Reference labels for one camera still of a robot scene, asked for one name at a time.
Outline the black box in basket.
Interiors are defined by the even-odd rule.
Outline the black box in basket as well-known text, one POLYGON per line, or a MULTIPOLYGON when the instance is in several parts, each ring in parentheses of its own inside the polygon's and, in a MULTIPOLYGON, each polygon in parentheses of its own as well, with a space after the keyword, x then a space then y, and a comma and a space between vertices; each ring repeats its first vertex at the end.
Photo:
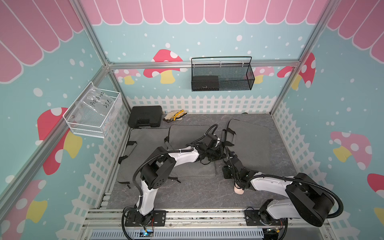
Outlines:
POLYGON ((192 77, 193 92, 218 91, 220 89, 218 76, 195 76, 192 77))

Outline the clear plastic bag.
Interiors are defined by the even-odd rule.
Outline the clear plastic bag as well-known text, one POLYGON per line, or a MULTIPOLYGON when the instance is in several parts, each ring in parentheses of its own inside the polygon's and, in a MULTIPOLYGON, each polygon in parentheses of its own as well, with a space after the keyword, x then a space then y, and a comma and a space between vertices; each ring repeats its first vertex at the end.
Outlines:
POLYGON ((110 127, 108 115, 114 103, 115 99, 106 91, 91 87, 85 96, 76 102, 69 117, 71 127, 87 134, 105 134, 110 127))

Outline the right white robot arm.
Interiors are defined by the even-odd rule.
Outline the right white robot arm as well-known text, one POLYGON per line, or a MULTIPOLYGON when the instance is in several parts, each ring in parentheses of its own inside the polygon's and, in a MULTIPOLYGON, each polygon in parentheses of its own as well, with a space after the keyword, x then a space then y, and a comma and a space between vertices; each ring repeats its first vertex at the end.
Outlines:
POLYGON ((294 177, 264 174, 246 168, 229 149, 226 149, 226 157, 223 173, 226 179, 234 180, 238 194, 255 190, 284 197, 283 200, 268 199, 259 208, 257 215, 265 226, 280 219, 300 218, 312 226, 321 227, 326 219, 336 218, 344 211, 341 198, 307 174, 298 173, 294 177))

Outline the grey laptop bag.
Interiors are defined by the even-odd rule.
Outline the grey laptop bag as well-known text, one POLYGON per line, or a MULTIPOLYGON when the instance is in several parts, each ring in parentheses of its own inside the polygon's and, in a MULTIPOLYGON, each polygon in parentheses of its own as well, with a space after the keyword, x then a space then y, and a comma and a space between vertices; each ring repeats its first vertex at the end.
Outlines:
POLYGON ((262 126, 231 119, 226 141, 243 166, 249 170, 277 176, 294 176, 297 171, 276 126, 262 126))
MULTIPOLYGON (((199 139, 206 133, 209 126, 183 126, 172 125, 169 128, 166 146, 168 149, 185 148, 187 144, 199 139)), ((173 168, 169 179, 189 181, 192 179, 212 179, 216 176, 216 167, 213 163, 203 165, 199 161, 186 163, 173 168)))
POLYGON ((165 147, 168 129, 133 129, 117 175, 117 182, 132 183, 134 172, 158 147, 165 147))

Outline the black plastic tool case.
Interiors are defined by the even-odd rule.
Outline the black plastic tool case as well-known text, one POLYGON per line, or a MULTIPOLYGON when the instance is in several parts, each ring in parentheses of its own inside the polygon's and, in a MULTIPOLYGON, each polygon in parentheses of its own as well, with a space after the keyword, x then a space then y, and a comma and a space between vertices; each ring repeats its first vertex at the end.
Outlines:
POLYGON ((135 106, 131 110, 128 126, 133 129, 141 127, 160 127, 163 110, 161 106, 135 106))

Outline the pink computer mouse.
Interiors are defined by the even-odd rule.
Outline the pink computer mouse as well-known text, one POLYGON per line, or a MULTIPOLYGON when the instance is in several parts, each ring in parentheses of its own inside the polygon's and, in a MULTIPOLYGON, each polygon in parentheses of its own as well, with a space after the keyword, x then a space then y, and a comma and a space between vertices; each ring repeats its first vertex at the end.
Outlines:
POLYGON ((234 192, 238 195, 242 195, 242 194, 244 194, 245 190, 243 190, 242 188, 240 188, 238 186, 234 186, 234 192))

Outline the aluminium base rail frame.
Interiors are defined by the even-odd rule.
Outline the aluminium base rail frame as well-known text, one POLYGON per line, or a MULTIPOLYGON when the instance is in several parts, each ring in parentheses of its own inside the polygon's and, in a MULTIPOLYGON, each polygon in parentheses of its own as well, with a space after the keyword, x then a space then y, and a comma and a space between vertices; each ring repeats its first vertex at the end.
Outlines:
POLYGON ((163 226, 123 227, 121 209, 90 210, 79 240, 262 240, 268 233, 284 240, 335 240, 332 225, 314 227, 302 219, 252 223, 245 209, 165 209, 163 226))

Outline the yellow black pliers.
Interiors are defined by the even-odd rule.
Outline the yellow black pliers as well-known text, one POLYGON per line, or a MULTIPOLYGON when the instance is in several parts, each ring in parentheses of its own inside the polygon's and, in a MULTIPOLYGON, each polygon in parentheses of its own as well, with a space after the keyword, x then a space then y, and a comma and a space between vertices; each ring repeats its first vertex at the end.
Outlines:
POLYGON ((176 119, 180 119, 180 118, 182 118, 182 117, 185 116, 186 114, 187 114, 187 112, 186 112, 185 110, 180 110, 180 111, 178 111, 178 112, 173 116, 174 121, 175 121, 176 119))

